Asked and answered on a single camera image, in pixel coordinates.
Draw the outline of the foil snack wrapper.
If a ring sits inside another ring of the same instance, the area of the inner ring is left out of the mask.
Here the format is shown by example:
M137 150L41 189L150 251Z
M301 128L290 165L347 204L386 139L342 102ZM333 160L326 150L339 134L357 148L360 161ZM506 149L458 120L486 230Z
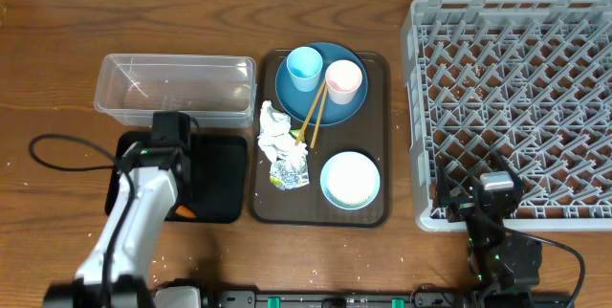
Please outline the foil snack wrapper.
M273 162L270 169L270 182L281 190L307 186L310 183L307 160L294 158Z

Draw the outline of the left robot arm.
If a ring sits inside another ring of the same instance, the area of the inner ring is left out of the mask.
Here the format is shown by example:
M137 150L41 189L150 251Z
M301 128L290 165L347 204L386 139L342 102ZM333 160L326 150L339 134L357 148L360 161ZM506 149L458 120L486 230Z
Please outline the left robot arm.
M135 142L116 158L119 191L94 249L68 284L53 284L45 307L153 307L146 276L166 216L190 184L185 141Z

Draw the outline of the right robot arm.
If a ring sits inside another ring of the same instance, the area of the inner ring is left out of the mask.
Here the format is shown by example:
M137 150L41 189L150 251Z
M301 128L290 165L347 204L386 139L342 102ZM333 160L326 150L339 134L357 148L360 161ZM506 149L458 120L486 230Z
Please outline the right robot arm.
M498 155L496 170L471 177L472 190L452 195L443 162L436 162L437 205L450 223L464 222L469 234L468 262L480 284L455 296L454 307L533 308L531 289L539 283L542 244L515 231L503 220L518 208L525 184Z

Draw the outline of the white tissue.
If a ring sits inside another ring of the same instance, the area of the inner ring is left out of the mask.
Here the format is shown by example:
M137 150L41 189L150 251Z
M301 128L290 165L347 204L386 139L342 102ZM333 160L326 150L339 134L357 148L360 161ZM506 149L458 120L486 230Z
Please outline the white tissue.
M275 110L270 100L264 100L260 109L257 140L259 148L271 163L307 155L304 143L295 144L291 134L291 117Z

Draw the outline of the orange carrot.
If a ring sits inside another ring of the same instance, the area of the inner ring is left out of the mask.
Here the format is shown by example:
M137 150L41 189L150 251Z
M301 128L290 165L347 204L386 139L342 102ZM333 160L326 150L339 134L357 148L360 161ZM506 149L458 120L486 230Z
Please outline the orange carrot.
M185 206L178 206L175 210L175 213L178 216L187 218L187 219L196 219L197 215L190 209Z

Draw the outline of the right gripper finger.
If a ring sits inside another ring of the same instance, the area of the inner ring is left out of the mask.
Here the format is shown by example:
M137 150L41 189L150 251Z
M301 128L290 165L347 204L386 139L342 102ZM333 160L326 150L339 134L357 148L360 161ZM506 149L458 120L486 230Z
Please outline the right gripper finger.
M524 188L525 187L525 184L523 183L521 178L512 169L512 167L510 166L509 162L506 159L504 159L497 152L494 153L494 158L495 158L496 164L499 167L499 169L501 171L505 171L510 177L510 179L512 180L513 188Z
M444 162L441 158L436 160L436 199L438 203L450 202L450 188L448 183L448 175L445 172Z

